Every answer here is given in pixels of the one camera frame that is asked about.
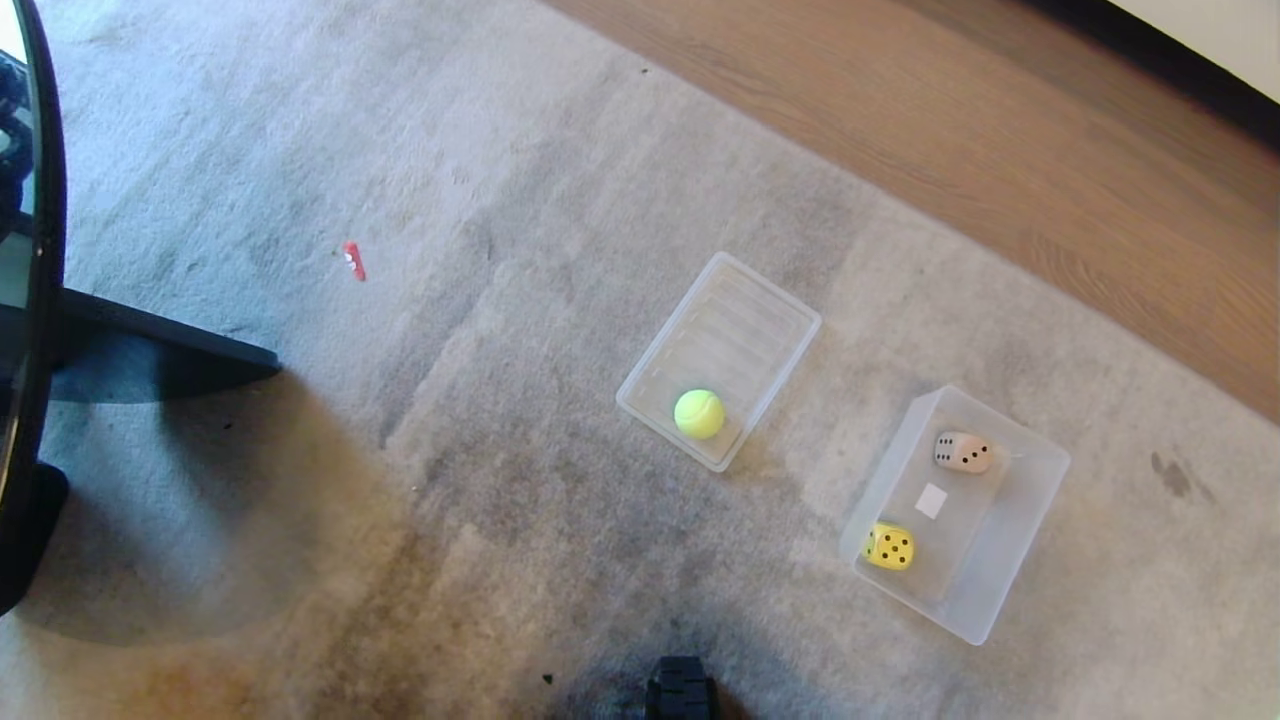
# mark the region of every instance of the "tennis ball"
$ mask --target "tennis ball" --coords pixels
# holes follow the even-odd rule
[[[709,389],[691,389],[676,402],[676,427],[694,439],[707,439],[724,427],[724,405]]]

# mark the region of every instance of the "debris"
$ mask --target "debris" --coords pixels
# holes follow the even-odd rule
[[[351,272],[356,273],[356,279],[365,282],[365,263],[360,259],[360,246],[355,242],[343,245],[342,256],[347,260],[347,266],[351,268]]]

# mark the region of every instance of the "transparent plastic bin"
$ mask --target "transparent plastic bin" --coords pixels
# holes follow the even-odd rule
[[[618,388],[618,405],[721,473],[820,324],[805,304],[717,252]],[[724,427],[701,441],[681,433],[672,416],[680,396],[699,388],[724,405]]]
[[[933,443],[946,430],[991,441],[991,468],[969,475],[934,464]],[[854,509],[840,555],[872,584],[982,644],[1070,464],[1061,447],[951,386],[920,396]],[[922,502],[931,484],[946,493],[941,507]],[[937,491],[928,495],[937,498]],[[906,570],[877,568],[863,556],[881,519],[915,537],[915,559]]]

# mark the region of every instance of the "gray carpet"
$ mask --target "gray carpet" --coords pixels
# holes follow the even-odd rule
[[[54,406],[0,716],[1274,716],[1280,432],[977,243],[527,0],[41,10],[68,284],[288,373]],[[717,250],[824,316],[723,475],[613,402]],[[836,555],[945,383],[1074,455],[978,648]]]

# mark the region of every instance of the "wooden floor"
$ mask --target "wooden floor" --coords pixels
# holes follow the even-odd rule
[[[1280,421],[1280,158],[1012,0],[547,0]]]

